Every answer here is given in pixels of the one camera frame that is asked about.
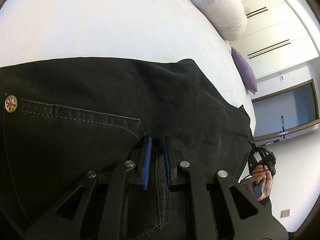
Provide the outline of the person's right hand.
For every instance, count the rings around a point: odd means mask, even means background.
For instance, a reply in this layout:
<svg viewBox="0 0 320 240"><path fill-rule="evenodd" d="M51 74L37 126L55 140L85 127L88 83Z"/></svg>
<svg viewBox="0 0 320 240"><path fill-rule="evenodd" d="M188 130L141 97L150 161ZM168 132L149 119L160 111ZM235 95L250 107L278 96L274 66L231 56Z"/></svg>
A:
<svg viewBox="0 0 320 240"><path fill-rule="evenodd" d="M257 182L263 182L262 186L263 189L261 191L261 196L256 197L254 194L254 188L256 187ZM249 179L249 191L250 193L256 198L257 201L262 201L270 196L271 190L273 186L273 177L271 175L271 172L268 170L268 167L266 165L258 165L253 170L252 176Z"/></svg>

